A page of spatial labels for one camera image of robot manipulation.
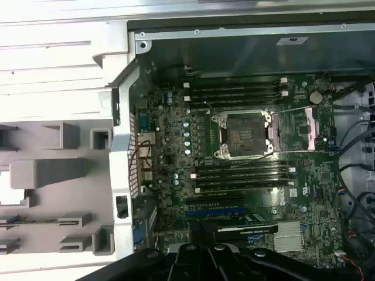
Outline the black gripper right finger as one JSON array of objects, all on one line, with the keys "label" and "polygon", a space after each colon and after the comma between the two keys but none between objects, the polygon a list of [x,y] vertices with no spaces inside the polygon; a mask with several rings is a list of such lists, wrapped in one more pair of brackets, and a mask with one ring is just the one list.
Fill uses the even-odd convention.
[{"label": "black gripper right finger", "polygon": [[346,255],[342,268],[317,268],[267,248],[246,249],[229,243],[238,237],[274,234],[277,224],[204,223],[204,247],[221,280],[362,280],[362,268]]}]

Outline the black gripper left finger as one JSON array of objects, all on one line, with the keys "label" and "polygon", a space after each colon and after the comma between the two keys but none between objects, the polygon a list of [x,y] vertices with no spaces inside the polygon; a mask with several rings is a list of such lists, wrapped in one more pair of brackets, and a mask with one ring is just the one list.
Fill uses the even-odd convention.
[{"label": "black gripper left finger", "polygon": [[80,280],[199,280],[202,225],[192,224],[190,243],[173,244],[167,254],[147,248],[121,258]]}]

